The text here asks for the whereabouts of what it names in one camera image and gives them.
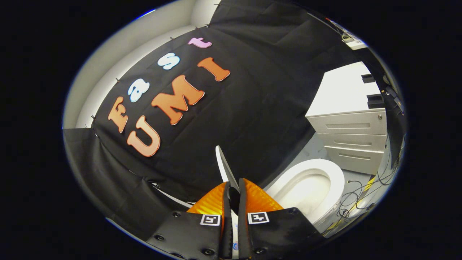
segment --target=drawer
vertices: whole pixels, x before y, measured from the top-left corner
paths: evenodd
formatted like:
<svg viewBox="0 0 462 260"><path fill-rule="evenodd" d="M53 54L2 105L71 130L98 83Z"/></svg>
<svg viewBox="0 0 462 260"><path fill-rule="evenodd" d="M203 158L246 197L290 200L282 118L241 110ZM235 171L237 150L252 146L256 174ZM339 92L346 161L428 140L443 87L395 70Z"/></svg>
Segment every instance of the drawer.
<svg viewBox="0 0 462 260"><path fill-rule="evenodd" d="M317 133L363 135L387 134L387 117L385 110L307 117L307 119Z"/></svg>
<svg viewBox="0 0 462 260"><path fill-rule="evenodd" d="M376 175L383 152L324 146L332 161L340 168Z"/></svg>
<svg viewBox="0 0 462 260"><path fill-rule="evenodd" d="M317 134L325 146L383 151L387 135Z"/></svg>

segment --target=orange letter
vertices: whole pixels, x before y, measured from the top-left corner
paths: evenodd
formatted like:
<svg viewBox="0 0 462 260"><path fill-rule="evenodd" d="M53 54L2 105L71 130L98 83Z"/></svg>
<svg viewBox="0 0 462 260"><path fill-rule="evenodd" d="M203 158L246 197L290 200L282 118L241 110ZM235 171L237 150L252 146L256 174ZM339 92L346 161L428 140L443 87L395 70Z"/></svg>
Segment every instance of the orange letter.
<svg viewBox="0 0 462 260"><path fill-rule="evenodd" d="M152 129L148 123L146 123L146 117L141 116L138 121L136 121L136 128L142 129L149 137L152 139L150 146L145 145L138 137L136 137L136 132L132 131L127 138L127 144L133 146L140 154L151 157L153 156L160 146L160 137L159 134Z"/></svg>
<svg viewBox="0 0 462 260"><path fill-rule="evenodd" d="M208 70L210 73L212 73L215 76L216 81L222 81L224 80L229 74L231 73L227 69L222 69L220 66L218 66L214 61L213 58L205 58L201 60L198 64L198 67L203 67L206 70Z"/></svg>
<svg viewBox="0 0 462 260"><path fill-rule="evenodd" d="M162 109L170 118L170 124L175 125L183 117L183 114L176 112L173 108L188 111L188 105L184 98L188 99L190 105L194 105L204 96L205 92L191 86L184 75L180 75L172 81L172 88L173 95L159 93L154 97L151 105Z"/></svg>
<svg viewBox="0 0 462 260"><path fill-rule="evenodd" d="M109 112L108 119L112 120L118 127L119 133L123 132L125 124L127 123L128 116L122 116L125 113L125 107L122 105L123 97L118 97L112 106L111 112Z"/></svg>

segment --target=toilet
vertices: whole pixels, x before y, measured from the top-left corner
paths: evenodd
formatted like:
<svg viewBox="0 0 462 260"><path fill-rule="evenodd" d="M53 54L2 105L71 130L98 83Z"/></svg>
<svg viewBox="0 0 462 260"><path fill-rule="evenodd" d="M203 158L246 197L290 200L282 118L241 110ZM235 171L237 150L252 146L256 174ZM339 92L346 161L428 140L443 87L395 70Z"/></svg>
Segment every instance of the toilet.
<svg viewBox="0 0 462 260"><path fill-rule="evenodd" d="M324 159L303 161L283 173L266 193L282 207L297 207L314 225L340 206L345 177L339 166Z"/></svg>

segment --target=letter s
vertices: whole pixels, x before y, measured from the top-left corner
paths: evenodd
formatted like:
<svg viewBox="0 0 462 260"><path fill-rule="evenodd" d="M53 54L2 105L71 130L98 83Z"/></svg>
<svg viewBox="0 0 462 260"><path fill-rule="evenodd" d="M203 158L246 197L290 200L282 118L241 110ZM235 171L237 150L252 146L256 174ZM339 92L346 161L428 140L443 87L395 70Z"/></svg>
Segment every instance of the letter s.
<svg viewBox="0 0 462 260"><path fill-rule="evenodd" d="M180 57L175 56L175 53L169 52L157 61L157 65L163 66L164 69L169 70L180 62Z"/></svg>

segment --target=letter m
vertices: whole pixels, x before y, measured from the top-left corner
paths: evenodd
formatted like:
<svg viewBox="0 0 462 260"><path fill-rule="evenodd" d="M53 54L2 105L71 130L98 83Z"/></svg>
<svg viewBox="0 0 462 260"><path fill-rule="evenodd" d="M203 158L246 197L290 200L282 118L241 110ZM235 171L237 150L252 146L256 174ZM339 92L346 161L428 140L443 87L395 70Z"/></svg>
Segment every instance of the letter m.
<svg viewBox="0 0 462 260"><path fill-rule="evenodd" d="M186 81L184 75L176 77L172 81L173 95L159 93L151 102L152 106L158 106L170 118L170 124L175 125L183 117L181 112L176 112L174 108L188 111L188 105L184 98L188 99L189 105L196 104L205 94L201 90L194 88Z"/></svg>

